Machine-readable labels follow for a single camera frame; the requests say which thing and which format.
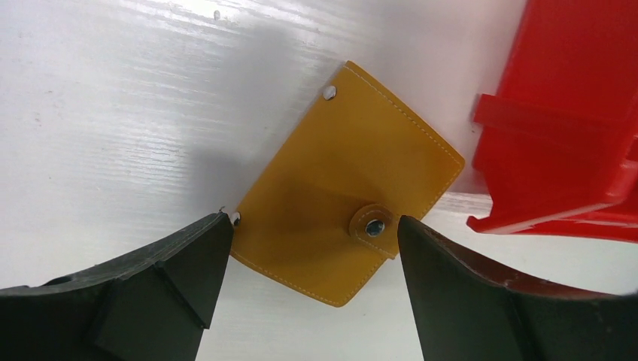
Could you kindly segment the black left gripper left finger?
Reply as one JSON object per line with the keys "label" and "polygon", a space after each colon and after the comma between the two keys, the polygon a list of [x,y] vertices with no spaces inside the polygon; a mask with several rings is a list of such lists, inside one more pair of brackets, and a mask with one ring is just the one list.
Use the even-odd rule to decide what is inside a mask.
{"label": "black left gripper left finger", "polygon": [[39,287],[1,291],[3,360],[193,360],[234,228],[223,212]]}

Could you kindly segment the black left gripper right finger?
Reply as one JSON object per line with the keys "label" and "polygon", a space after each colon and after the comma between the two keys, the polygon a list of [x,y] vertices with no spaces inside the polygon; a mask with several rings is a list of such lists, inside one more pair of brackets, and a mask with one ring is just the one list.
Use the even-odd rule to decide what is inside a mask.
{"label": "black left gripper right finger", "polygon": [[635,360],[637,296],[538,278],[410,216],[397,230],[425,360]]}

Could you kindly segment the yellow leather card holder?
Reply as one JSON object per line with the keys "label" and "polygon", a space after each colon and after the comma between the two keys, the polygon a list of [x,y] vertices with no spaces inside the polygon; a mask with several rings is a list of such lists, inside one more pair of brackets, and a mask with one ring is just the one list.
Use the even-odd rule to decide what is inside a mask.
{"label": "yellow leather card holder", "polygon": [[346,62],[240,201],[231,254],[341,307],[398,255],[401,216],[423,218],[464,166],[412,109]]}

